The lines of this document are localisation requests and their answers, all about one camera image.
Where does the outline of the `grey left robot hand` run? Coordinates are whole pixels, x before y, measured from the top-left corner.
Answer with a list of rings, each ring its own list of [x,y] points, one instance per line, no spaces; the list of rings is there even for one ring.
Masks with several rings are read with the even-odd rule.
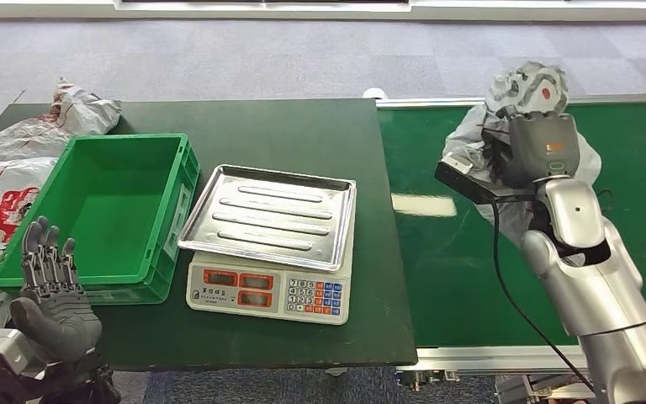
[[[69,237],[60,246],[59,235],[45,216],[29,223],[22,238],[24,286],[10,313],[45,362],[75,362],[96,347],[102,323],[78,279],[76,241]]]

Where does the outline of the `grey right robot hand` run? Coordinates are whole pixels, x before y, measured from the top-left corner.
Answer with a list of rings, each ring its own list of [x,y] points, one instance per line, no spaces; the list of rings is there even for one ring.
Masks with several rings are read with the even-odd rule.
[[[524,189],[544,178],[575,175],[580,147],[572,115],[505,106],[496,116],[507,120],[509,141],[492,143],[491,161],[506,187]]]

